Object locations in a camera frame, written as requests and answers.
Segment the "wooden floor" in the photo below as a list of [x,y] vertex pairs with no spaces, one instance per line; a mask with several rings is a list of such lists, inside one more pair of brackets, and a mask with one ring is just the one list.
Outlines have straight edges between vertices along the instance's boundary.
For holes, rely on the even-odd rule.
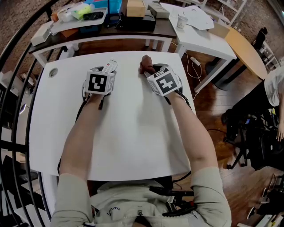
[[[151,44],[150,47],[145,47],[144,44],[145,41],[140,39],[94,41],[82,44],[77,55],[111,51],[150,51]],[[171,44],[169,52],[174,52],[175,48],[175,45]],[[189,58],[194,56],[201,63],[202,80],[206,75],[204,70],[205,63],[211,61],[213,57],[191,51],[187,51],[187,53]],[[183,55],[181,60],[186,71],[186,54]],[[200,73],[200,67],[196,67],[196,70]],[[189,64],[189,73],[196,77],[191,67],[191,61]],[[193,88],[199,84],[199,81],[189,75],[187,75],[187,78],[194,97],[195,93]],[[226,131],[226,127],[221,123],[221,114],[236,104],[259,83],[260,79],[253,76],[247,69],[230,84],[228,91],[222,91],[209,83],[197,94],[194,100],[197,117],[206,129],[220,129]],[[252,206],[259,205],[262,191],[269,185],[273,174],[276,173],[279,175],[280,171],[271,167],[254,171],[250,166],[240,167],[239,165],[233,170],[225,169],[227,163],[234,161],[233,155],[235,148],[223,142],[223,133],[217,131],[210,131],[209,133],[215,145],[224,192],[232,211],[232,226],[237,226],[239,222],[247,224],[254,223],[258,217],[247,221],[246,216]],[[183,189],[190,190],[190,177],[179,182],[179,184]]]

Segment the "person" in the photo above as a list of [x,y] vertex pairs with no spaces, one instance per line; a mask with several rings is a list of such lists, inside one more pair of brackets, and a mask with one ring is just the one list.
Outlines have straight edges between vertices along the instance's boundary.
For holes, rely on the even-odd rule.
[[267,188],[264,189],[262,197],[268,197],[269,203],[262,204],[258,209],[252,207],[247,219],[254,214],[258,215],[284,215],[284,194],[275,189],[269,191]]
[[276,139],[281,141],[284,138],[284,67],[279,67],[270,72],[265,80],[258,84],[249,94],[231,109],[226,110],[221,116],[221,121],[224,125],[227,124],[229,134],[236,134],[236,124],[242,117],[256,112],[262,113],[274,107],[279,109]]
[[260,29],[260,31],[257,34],[256,41],[252,45],[254,49],[256,49],[257,51],[259,51],[261,49],[261,46],[262,46],[263,42],[265,41],[265,35],[267,35],[267,33],[268,33],[268,31],[267,31],[266,27],[263,27],[262,29]]
[[92,94],[66,139],[51,226],[77,227],[94,223],[96,227],[230,227],[231,211],[223,193],[212,139],[184,99],[175,92],[168,95],[169,108],[174,110],[190,160],[196,210],[174,218],[162,216],[168,212],[168,197],[149,191],[150,185],[161,187],[154,180],[108,182],[97,194],[89,196],[87,179],[102,98],[102,95]]

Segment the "paper cup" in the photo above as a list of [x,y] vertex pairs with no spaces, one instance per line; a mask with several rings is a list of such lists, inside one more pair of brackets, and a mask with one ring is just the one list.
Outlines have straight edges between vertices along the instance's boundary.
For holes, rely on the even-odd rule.
[[185,16],[178,15],[177,27],[183,29],[188,19]]

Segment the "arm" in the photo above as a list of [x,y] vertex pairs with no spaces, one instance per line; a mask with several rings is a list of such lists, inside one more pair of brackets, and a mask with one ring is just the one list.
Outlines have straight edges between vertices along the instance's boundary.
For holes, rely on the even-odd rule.
[[77,227],[92,221],[87,176],[102,98],[92,95],[66,139],[51,227]]
[[192,173],[210,166],[218,167],[215,148],[210,135],[181,96],[168,96],[177,118],[181,139],[190,160]]
[[63,149],[60,174],[69,173],[87,181],[95,126],[103,95],[92,95],[70,131]]
[[281,141],[284,138],[284,95],[282,93],[279,94],[279,125],[277,131],[276,139]]

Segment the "blue container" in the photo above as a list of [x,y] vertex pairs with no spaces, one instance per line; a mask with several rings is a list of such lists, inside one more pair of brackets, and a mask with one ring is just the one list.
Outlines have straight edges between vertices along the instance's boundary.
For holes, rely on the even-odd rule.
[[[85,3],[93,4],[95,8],[107,8],[107,0],[86,0]],[[110,0],[110,13],[119,13],[122,0]]]

